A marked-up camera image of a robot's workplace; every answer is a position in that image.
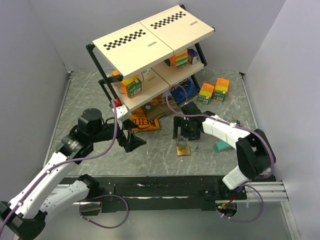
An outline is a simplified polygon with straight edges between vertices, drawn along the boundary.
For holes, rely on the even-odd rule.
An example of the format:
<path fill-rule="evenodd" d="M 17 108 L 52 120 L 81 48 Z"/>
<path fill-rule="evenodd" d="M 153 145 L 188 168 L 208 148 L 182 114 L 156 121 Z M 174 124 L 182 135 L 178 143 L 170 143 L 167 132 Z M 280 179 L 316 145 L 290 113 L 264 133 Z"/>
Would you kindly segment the large brass padlock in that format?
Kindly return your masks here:
<path fill-rule="evenodd" d="M 176 152 L 179 157 L 191 155 L 190 146 L 184 137 L 179 137 L 176 140 Z"/>

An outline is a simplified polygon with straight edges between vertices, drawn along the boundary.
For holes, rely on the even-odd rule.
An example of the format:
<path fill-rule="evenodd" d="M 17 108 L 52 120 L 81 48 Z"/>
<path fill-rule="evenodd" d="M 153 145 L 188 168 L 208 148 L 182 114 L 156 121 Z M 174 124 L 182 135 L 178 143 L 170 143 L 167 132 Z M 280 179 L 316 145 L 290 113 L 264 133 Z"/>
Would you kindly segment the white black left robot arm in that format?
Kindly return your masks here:
<path fill-rule="evenodd" d="M 35 239 L 56 214 L 80 200 L 99 198 L 99 183 L 88 174 L 55 195 L 52 191 L 81 162 L 90 160 L 94 144 L 118 142 L 129 153 L 146 144 L 135 136 L 137 125 L 129 120 L 125 107 L 114 109 L 114 122 L 108 123 L 96 108 L 86 109 L 75 125 L 56 147 L 50 160 L 37 176 L 10 201 L 1 201 L 2 230 L 10 228 L 23 240 Z"/>

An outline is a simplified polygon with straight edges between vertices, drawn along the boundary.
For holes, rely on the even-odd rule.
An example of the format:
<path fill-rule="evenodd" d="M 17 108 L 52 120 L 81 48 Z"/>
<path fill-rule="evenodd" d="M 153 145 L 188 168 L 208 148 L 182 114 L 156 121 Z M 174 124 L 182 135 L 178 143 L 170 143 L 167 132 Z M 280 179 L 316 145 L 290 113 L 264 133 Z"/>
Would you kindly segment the orange Kettle chips bag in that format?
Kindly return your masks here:
<path fill-rule="evenodd" d="M 134 132 L 157 131 L 161 129 L 158 119 L 148 120 L 142 107 L 132 111 L 129 119 L 138 125 L 138 127 L 132 129 Z"/>

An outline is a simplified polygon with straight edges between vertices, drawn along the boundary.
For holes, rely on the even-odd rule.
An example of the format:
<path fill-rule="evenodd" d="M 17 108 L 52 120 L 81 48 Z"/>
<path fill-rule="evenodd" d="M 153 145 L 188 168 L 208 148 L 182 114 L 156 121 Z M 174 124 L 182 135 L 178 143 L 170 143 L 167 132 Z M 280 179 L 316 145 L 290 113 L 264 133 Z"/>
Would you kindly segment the blue snack bag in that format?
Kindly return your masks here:
<path fill-rule="evenodd" d="M 172 86 L 169 90 L 169 94 L 174 98 L 176 104 L 179 106 L 186 101 L 186 98 L 189 100 L 198 90 L 199 88 L 187 78 L 179 82 L 177 85 Z"/>

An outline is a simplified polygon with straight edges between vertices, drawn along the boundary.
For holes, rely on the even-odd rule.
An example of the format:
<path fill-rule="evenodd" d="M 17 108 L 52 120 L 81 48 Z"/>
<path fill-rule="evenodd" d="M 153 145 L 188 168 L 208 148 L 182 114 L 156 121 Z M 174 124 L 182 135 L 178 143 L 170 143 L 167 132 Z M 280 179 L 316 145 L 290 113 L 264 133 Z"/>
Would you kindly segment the orange green box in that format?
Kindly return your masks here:
<path fill-rule="evenodd" d="M 196 101 L 208 105 L 213 96 L 215 86 L 209 83 L 203 83 Z"/>
<path fill-rule="evenodd" d="M 218 78 L 215 84 L 214 92 L 213 92 L 213 99 L 224 102 L 228 89 L 229 89 L 230 81 L 224 78 Z"/>

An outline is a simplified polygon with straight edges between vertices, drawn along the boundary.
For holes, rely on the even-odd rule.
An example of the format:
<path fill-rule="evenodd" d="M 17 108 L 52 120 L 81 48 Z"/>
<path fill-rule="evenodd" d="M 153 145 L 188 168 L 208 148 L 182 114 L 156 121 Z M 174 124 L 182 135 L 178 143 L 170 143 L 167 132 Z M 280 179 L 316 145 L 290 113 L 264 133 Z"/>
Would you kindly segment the green yellow box on shelf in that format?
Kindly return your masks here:
<path fill-rule="evenodd" d="M 120 84 L 121 90 L 128 98 L 133 98 L 142 91 L 142 82 L 137 75 L 123 79 Z"/>

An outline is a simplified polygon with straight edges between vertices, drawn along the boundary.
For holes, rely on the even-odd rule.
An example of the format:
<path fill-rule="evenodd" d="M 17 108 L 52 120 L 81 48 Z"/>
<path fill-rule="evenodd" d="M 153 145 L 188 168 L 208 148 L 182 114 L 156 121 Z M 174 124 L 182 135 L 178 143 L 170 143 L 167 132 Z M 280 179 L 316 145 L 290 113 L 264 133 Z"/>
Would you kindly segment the teal rectangular box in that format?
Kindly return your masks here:
<path fill-rule="evenodd" d="M 214 144 L 213 149 L 216 153 L 220 153 L 223 151 L 232 150 L 233 147 L 230 144 L 220 140 Z"/>

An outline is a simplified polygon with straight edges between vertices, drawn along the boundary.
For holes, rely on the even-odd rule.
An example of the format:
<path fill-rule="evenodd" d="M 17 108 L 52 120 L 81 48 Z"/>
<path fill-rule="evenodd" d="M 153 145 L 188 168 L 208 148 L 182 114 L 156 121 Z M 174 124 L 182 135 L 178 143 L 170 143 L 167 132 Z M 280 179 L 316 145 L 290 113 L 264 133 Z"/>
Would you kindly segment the orange bottle on shelf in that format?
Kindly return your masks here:
<path fill-rule="evenodd" d="M 120 73 L 114 70 L 111 74 L 113 77 L 118 77 Z M 116 82 L 115 85 L 122 91 L 122 84 L 120 82 Z"/>

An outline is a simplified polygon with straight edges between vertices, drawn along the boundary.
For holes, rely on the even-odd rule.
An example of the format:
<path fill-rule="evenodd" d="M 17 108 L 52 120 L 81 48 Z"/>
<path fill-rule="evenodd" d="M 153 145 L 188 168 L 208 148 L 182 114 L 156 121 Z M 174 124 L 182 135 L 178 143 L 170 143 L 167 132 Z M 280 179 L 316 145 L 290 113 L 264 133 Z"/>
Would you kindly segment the white carton on shelf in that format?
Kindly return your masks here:
<path fill-rule="evenodd" d="M 140 73 L 140 79 L 142 82 L 147 81 L 150 78 L 151 69 L 147 68 Z"/>

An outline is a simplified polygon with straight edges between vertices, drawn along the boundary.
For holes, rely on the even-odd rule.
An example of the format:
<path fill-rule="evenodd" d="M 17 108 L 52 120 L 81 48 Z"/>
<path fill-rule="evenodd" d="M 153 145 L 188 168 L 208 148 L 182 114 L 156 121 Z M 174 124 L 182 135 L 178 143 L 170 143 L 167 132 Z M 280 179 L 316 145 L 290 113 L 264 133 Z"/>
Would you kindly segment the orange green box right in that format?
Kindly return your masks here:
<path fill-rule="evenodd" d="M 218 78 L 215 84 L 214 92 L 213 92 L 213 99 L 224 102 L 228 89 L 229 89 L 230 81 L 224 78 Z"/>

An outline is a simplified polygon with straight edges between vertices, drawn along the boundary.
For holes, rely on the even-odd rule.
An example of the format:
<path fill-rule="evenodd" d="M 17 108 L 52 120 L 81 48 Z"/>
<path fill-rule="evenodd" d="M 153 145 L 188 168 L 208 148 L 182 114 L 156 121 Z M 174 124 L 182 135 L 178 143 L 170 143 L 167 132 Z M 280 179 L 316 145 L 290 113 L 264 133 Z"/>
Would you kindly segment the stacked sponges pack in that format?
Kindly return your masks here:
<path fill-rule="evenodd" d="M 177 69 L 182 69 L 182 68 L 188 66 L 189 65 L 189 63 L 188 63 L 188 49 L 185 48 L 184 50 L 171 56 L 170 62 Z"/>

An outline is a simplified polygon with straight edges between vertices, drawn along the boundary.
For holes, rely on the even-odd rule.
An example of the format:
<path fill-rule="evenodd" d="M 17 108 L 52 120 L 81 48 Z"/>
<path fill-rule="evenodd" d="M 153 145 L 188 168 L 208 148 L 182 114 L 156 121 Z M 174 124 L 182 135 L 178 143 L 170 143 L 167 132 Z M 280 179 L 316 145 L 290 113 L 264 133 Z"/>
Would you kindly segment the purple white small box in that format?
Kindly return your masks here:
<path fill-rule="evenodd" d="M 192 48 L 187 49 L 188 62 L 192 65 L 196 64 L 199 60 L 199 54 Z"/>

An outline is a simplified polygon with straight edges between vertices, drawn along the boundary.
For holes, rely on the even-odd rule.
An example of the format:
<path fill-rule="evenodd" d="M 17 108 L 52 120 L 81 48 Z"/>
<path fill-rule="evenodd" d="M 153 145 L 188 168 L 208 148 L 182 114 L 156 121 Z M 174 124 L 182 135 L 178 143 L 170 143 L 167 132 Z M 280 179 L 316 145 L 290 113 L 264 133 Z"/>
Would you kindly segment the black frame cream shelf rack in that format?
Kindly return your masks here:
<path fill-rule="evenodd" d="M 186 11 L 184 5 L 176 5 L 95 39 L 85 48 L 102 76 L 102 84 L 109 88 L 107 97 L 118 99 L 132 112 L 184 79 L 191 78 L 197 86 L 195 74 L 207 65 L 200 41 L 215 30 Z M 200 58 L 196 64 L 188 63 L 181 69 L 171 64 L 173 55 L 192 46 Z M 148 68 L 150 78 L 142 82 L 141 93 L 132 98 L 120 93 L 116 82 Z M 112 76 L 113 71 L 120 75 Z"/>

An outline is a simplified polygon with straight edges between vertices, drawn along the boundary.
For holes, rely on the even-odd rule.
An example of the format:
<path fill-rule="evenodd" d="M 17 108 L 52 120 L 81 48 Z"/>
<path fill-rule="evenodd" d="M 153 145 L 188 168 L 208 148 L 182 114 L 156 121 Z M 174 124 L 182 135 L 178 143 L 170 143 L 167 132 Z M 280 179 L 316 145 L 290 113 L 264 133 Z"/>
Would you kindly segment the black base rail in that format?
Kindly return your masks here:
<path fill-rule="evenodd" d="M 117 211 L 190 210 L 215 211 L 222 201 L 246 200 L 248 190 L 229 190 L 221 175 L 96 176 L 103 213 Z"/>

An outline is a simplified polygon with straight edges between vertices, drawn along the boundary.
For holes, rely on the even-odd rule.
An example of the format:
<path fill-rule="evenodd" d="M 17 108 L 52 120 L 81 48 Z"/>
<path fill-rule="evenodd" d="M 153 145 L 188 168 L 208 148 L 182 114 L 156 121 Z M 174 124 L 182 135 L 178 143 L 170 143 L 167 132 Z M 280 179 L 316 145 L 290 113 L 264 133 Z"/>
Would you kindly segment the aluminium frame rail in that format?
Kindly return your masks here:
<path fill-rule="evenodd" d="M 282 181 L 252 182 L 249 186 L 256 189 L 265 202 L 288 202 L 289 197 Z"/>

